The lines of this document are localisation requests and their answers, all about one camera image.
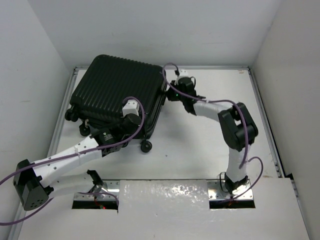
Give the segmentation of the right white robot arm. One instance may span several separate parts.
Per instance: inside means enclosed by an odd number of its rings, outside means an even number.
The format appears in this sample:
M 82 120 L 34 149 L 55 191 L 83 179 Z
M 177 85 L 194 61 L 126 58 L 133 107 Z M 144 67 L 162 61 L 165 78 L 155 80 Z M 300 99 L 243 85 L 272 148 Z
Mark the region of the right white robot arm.
M 206 117 L 219 123 L 229 149 L 224 186 L 232 193 L 244 185 L 248 180 L 245 163 L 249 148 L 259 134 L 246 105 L 242 102 L 232 102 L 232 107 L 227 108 L 219 101 L 207 100 L 197 95 L 195 81 L 187 76 L 171 81 L 166 97 L 172 102 L 182 102 L 184 109 L 192 115 Z

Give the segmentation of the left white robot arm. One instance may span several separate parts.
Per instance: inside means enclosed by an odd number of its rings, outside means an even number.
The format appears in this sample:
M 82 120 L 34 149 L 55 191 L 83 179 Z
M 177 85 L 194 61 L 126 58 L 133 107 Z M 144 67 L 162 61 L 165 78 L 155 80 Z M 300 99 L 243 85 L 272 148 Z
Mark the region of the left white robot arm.
M 101 129 L 78 144 L 51 157 L 17 164 L 13 185 L 25 211 L 33 211 L 48 200 L 71 193 L 92 194 L 104 185 L 95 170 L 68 173 L 81 165 L 118 152 L 142 128 L 144 118 L 130 113 L 122 122 Z

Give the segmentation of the black suitcase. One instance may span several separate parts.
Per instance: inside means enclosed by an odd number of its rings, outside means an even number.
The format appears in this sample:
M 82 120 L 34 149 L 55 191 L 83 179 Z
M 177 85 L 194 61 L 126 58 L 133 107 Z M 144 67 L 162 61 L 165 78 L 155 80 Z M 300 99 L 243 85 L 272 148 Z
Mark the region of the black suitcase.
M 96 56 L 73 91 L 64 118 L 81 120 L 80 134 L 99 130 L 123 118 L 122 108 L 128 100 L 138 99 L 144 108 L 144 124 L 135 139 L 140 149 L 152 149 L 152 136 L 162 106 L 167 84 L 160 65 L 101 54 Z

